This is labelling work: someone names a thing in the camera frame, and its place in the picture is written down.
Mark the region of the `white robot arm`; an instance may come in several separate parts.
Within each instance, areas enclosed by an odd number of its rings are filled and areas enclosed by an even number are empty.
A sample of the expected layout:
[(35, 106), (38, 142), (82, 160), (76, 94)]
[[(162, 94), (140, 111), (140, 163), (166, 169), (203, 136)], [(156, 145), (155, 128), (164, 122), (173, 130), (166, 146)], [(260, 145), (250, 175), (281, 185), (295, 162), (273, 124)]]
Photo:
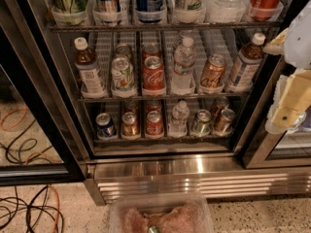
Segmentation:
[(311, 106), (311, 1), (263, 51), (282, 54), (285, 62), (295, 68), (288, 77), (280, 76), (267, 114), (265, 130), (281, 134)]

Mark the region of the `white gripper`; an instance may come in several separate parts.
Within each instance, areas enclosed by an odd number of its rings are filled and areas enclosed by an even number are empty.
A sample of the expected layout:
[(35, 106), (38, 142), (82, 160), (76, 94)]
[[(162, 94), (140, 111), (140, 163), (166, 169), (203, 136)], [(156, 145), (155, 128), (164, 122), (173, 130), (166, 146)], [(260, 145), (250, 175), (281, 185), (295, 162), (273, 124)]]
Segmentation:
[[(263, 47), (263, 51), (271, 55), (283, 54), (287, 33), (288, 29), (284, 29)], [(310, 106), (311, 70), (296, 70), (288, 77), (281, 75), (267, 114), (265, 130), (275, 135), (284, 133)]]

